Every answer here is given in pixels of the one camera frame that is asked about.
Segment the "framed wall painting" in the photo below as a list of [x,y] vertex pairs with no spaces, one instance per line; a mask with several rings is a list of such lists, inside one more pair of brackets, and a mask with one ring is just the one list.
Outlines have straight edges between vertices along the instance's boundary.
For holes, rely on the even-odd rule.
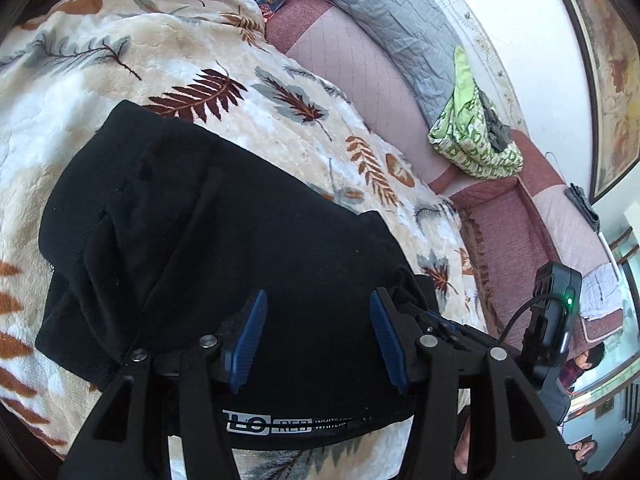
[[592,116],[590,200],[639,162],[639,48],[610,0],[562,0],[574,27]]

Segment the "grey quilted blanket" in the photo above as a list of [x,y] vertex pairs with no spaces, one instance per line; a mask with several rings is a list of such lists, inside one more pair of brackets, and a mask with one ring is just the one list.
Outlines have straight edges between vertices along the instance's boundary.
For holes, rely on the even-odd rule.
[[326,0],[373,39],[405,78],[433,125],[454,93],[462,41],[435,0]]

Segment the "green patterned folded quilt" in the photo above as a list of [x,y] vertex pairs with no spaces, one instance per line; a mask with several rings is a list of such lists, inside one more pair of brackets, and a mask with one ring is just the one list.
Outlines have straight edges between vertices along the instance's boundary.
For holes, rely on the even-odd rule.
[[524,157],[512,136],[512,142],[503,152],[497,153],[491,148],[478,96],[480,90],[465,50],[456,47],[454,90],[431,126],[428,142],[438,154],[473,178],[499,180],[514,177],[523,169]]

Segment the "black pants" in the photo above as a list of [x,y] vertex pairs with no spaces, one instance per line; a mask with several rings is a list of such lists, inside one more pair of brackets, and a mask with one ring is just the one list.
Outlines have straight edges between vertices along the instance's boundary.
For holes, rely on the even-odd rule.
[[434,309],[380,214],[355,214],[215,133],[124,101],[44,207],[53,266],[37,349],[106,387],[127,354],[218,334],[250,296],[267,316],[247,381],[221,393],[235,448],[295,450],[402,422],[369,299]]

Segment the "dark grey cloth on quilt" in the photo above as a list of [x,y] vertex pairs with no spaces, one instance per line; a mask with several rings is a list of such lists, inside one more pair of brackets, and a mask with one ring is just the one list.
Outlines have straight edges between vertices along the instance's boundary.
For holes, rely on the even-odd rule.
[[499,119],[485,92],[480,90],[478,96],[484,110],[489,144],[495,152],[501,153],[512,142],[511,128]]

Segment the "leaf pattern fleece blanket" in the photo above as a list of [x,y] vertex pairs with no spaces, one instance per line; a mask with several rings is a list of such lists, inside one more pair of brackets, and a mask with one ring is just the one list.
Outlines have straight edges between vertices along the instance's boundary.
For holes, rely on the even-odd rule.
[[484,328],[461,221],[400,142],[422,115],[378,76],[376,109],[337,76],[278,50],[253,0],[58,0],[1,47],[1,404],[54,471],[98,390],[35,347],[52,278],[44,205],[123,100],[247,148],[351,211],[377,211],[447,318]]

